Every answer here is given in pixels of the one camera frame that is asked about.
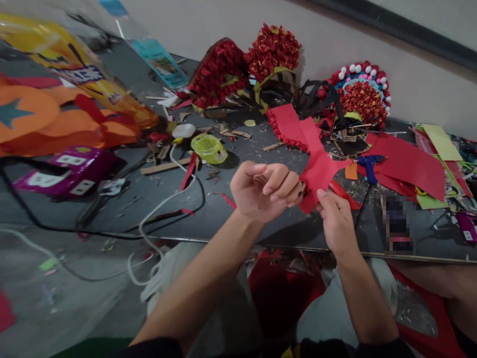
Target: table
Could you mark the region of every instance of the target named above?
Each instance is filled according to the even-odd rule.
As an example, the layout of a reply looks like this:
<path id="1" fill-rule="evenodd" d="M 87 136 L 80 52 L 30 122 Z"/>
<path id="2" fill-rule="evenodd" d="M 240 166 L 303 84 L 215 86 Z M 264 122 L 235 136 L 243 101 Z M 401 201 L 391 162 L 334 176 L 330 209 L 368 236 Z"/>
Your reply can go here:
<path id="1" fill-rule="evenodd" d="M 149 77 L 149 67 L 125 44 L 115 45 L 114 52 L 100 54 L 107 69 L 116 75 L 136 96 L 145 103 L 154 106 L 159 113 L 162 111 L 154 101 L 145 99 L 146 96 L 160 96 L 163 93 L 163 84 L 154 82 Z M 188 60 L 181 64 L 185 71 L 191 75 L 197 62 Z M 45 76 L 47 72 L 31 61 L 15 61 L 2 64 L 2 72 L 10 76 Z M 183 110 L 171 111 L 178 114 Z M 255 127 L 245 127 L 243 122 L 254 119 Z M 201 117 L 192 113 L 185 120 L 198 127 L 217 124 L 217 120 Z M 308 163 L 309 155 L 297 149 L 289 150 L 280 147 L 270 152 L 264 152 L 263 147 L 277 142 L 275 135 L 268 126 L 266 116 L 257 110 L 241 109 L 229 113 L 223 120 L 231 123 L 235 129 L 242 130 L 252 135 L 250 140 L 239 137 L 235 142 L 225 139 L 224 147 L 234 159 L 235 167 L 221 169 L 220 181 L 206 180 L 208 170 L 204 166 L 197 173 L 198 182 L 186 193 L 179 195 L 168 202 L 158 214 L 185 208 L 193 210 L 194 215 L 182 215 L 160 221 L 146 226 L 149 232 L 166 239 L 208 241 L 218 231 L 233 209 L 220 196 L 214 193 L 224 193 L 232 197 L 230 180 L 240 162 L 252 160 L 258 163 L 284 163 L 291 170 L 301 173 Z M 404 131 L 408 123 L 397 120 L 387 120 L 386 131 Z M 406 134 L 401 138 L 414 141 L 414 135 Z M 116 154 L 126 160 L 129 166 L 137 163 L 147 153 L 145 148 L 119 149 Z M 176 152 L 176 156 L 189 154 Z M 26 174 L 30 169 L 24 165 L 15 165 L 7 168 L 9 176 L 15 180 Z M 184 172 L 178 169 L 158 174 L 159 184 L 153 176 L 145 177 L 139 171 L 134 172 L 129 180 L 131 188 L 119 199 L 110 199 L 105 208 L 99 212 L 95 219 L 87 226 L 89 231 L 121 233 L 131 226 L 137 225 L 153 208 L 163 199 L 179 190 Z M 335 179 L 358 202 L 362 202 L 368 188 L 364 177 L 359 176 L 357 182 L 344 178 L 344 171 L 340 171 Z M 384 255 L 385 232 L 383 228 L 382 210 L 380 206 L 381 195 L 397 195 L 384 187 L 374 188 L 368 197 L 368 202 L 363 210 L 357 238 L 360 250 L 367 256 Z M 90 204 L 91 198 L 76 201 L 51 202 L 47 197 L 22 192 L 22 198 L 28 203 L 40 221 L 46 225 L 60 228 L 73 228 L 78 213 Z M 121 210 L 134 197 L 140 197 L 128 208 Z M 4 223 L 28 225 L 28 220 L 21 208 L 0 183 L 0 221 Z M 414 204 L 406 203 L 409 209 Z M 414 255 L 401 257 L 411 260 L 427 260 L 439 262 L 477 263 L 477 250 L 464 241 L 457 225 L 452 224 L 450 216 L 445 215 L 437 226 L 431 227 L 435 220 L 442 215 L 441 210 L 420 210 L 415 208 L 409 218 L 410 235 L 414 240 Z M 317 213 L 306 215 L 299 208 L 285 211 L 279 218 L 268 224 L 257 242 L 258 245 L 268 247 L 294 247 L 309 251 L 328 251 L 321 218 Z"/>

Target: left hand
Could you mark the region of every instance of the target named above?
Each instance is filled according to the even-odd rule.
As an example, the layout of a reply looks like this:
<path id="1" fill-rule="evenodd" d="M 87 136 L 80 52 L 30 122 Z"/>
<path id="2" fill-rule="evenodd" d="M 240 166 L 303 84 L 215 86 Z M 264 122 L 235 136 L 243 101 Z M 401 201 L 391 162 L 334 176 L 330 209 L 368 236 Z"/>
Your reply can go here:
<path id="1" fill-rule="evenodd" d="M 251 220 L 267 223 L 287 207 L 298 205 L 305 184 L 286 165 L 243 162 L 230 184 L 237 210 Z"/>

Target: floor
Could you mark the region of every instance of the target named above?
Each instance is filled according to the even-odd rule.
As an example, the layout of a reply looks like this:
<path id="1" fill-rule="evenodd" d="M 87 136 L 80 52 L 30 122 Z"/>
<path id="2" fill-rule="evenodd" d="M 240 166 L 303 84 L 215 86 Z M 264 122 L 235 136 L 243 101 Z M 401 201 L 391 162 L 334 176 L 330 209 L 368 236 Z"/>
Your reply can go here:
<path id="1" fill-rule="evenodd" d="M 147 252 L 143 241 L 117 241 L 111 251 L 101 251 L 107 238 L 43 231 L 35 227 L 1 225 L 22 232 L 31 241 L 57 256 L 88 278 L 108 277 L 126 269 L 128 256 L 137 250 L 139 262 Z M 139 302 L 141 287 L 127 273 L 103 282 L 85 282 L 58 270 L 45 276 L 39 265 L 48 259 L 11 234 L 0 232 L 0 287 L 10 300 L 17 322 L 0 334 L 2 357 L 50 357 L 85 338 L 133 337 L 145 318 Z M 136 268 L 139 280 L 147 280 L 153 260 Z M 45 285 L 55 295 L 50 305 Z"/>

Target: water bottle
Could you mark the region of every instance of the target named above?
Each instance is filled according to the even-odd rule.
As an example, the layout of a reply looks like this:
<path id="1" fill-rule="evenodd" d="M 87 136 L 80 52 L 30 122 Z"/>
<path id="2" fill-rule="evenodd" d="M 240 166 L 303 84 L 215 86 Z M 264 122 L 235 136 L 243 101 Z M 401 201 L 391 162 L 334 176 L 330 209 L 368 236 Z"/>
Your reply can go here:
<path id="1" fill-rule="evenodd" d="M 121 37 L 169 87 L 176 89 L 187 85 L 188 78 L 184 71 L 161 44 L 131 17 L 119 0 L 98 1 L 115 17 Z"/>

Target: paper star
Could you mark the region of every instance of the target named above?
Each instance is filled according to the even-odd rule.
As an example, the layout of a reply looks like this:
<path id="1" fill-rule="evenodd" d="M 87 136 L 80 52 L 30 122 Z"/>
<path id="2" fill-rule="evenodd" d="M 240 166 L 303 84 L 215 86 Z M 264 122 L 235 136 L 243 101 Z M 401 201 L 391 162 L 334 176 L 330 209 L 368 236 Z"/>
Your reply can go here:
<path id="1" fill-rule="evenodd" d="M 13 129 L 12 122 L 14 119 L 31 115 L 33 112 L 24 111 L 16 108 L 20 103 L 20 99 L 14 99 L 12 102 L 0 105 L 0 122 L 10 129 Z"/>

